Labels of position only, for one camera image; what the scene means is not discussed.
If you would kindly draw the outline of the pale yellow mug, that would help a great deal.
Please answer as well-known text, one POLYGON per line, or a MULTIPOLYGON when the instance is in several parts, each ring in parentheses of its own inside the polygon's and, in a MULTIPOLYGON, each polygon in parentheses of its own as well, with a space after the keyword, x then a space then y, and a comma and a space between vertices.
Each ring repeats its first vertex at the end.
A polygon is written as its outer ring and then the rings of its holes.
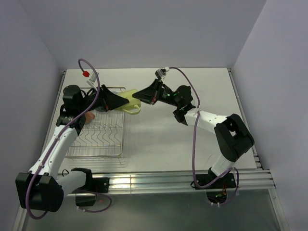
POLYGON ((127 99, 129 102, 117 108, 116 111, 122 111, 130 115, 137 115, 141 111, 141 101, 132 96, 137 91, 138 91, 137 89, 131 89, 127 91, 118 92, 117 94, 119 96, 127 99))

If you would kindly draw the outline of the pink mug white interior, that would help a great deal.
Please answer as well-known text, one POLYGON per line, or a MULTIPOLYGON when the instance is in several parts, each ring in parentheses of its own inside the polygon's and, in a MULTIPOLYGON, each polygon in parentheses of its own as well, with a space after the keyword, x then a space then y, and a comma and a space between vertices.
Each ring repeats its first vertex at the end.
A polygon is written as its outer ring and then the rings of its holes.
POLYGON ((86 121, 85 121, 85 124, 89 124, 92 120, 95 119, 95 114, 92 113, 92 112, 86 112, 85 114, 85 118, 86 118, 86 121))

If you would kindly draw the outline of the dark green ceramic mug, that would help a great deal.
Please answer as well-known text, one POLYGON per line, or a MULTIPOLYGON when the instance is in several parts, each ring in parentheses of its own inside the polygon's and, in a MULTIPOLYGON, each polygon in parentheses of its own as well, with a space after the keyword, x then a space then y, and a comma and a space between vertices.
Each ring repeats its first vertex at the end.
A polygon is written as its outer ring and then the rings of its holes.
POLYGON ((103 107, 103 106, 97 107, 95 110, 97 112, 100 112, 100 113, 105 113, 105 112, 109 111, 109 109, 107 107, 103 107))

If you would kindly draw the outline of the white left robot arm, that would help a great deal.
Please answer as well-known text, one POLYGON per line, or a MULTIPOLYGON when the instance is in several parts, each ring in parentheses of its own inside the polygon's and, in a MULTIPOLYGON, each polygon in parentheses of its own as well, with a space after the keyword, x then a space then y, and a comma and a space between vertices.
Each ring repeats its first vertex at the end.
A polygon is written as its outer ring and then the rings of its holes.
POLYGON ((77 85, 69 85, 63 90, 63 102, 49 144, 31 169, 19 173, 15 180, 20 206, 27 211, 56 212, 68 194, 92 190, 94 180, 90 169, 76 167, 59 178, 60 166, 85 125, 86 112, 98 108, 115 110, 129 100, 111 92, 105 85, 88 92, 77 85))

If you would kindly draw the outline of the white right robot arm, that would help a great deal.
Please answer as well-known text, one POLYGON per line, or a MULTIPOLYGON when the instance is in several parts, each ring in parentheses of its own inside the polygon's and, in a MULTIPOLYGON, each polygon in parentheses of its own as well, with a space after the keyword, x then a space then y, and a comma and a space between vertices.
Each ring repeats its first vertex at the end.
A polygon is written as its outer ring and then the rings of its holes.
POLYGON ((217 115, 200 111, 192 104, 192 87, 181 85, 172 91, 161 80, 154 82, 134 93, 133 98, 143 103, 154 105, 157 101, 176 107, 173 112, 175 119, 184 125, 202 128, 216 136, 221 154, 208 171, 208 182, 212 187, 220 187, 225 181, 225 174, 235 162, 255 144, 255 140, 237 114, 230 116, 217 115))

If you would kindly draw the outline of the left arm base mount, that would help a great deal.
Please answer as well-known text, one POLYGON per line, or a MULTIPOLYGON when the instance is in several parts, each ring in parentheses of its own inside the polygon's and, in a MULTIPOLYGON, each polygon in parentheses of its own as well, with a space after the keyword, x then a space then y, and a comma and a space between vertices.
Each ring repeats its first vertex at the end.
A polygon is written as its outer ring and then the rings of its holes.
POLYGON ((107 210, 112 205, 112 199, 107 195, 109 191, 110 178, 93 178, 89 186, 83 186, 73 190, 73 194, 88 193, 90 196, 75 196, 75 204, 78 209, 85 212, 98 213, 107 210), (93 207, 96 202, 105 203, 104 199, 107 199, 105 208, 99 210, 89 209, 93 207))

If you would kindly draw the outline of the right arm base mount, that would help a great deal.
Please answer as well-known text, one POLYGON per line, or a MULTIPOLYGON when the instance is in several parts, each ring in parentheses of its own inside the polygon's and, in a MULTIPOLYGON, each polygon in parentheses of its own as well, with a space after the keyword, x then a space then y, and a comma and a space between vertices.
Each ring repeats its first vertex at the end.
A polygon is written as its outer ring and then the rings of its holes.
MULTIPOLYGON (((200 186, 204 186, 210 183, 210 174, 197 174, 196 179, 200 186)), ((221 205, 228 201, 228 189, 235 189, 235 193, 229 198, 229 200, 237 194, 239 188, 239 177, 235 177, 233 173, 227 173, 224 177, 219 178, 205 189, 197 187, 194 181, 190 183, 190 186, 195 190, 217 190, 206 192, 206 197, 210 203, 221 205)))

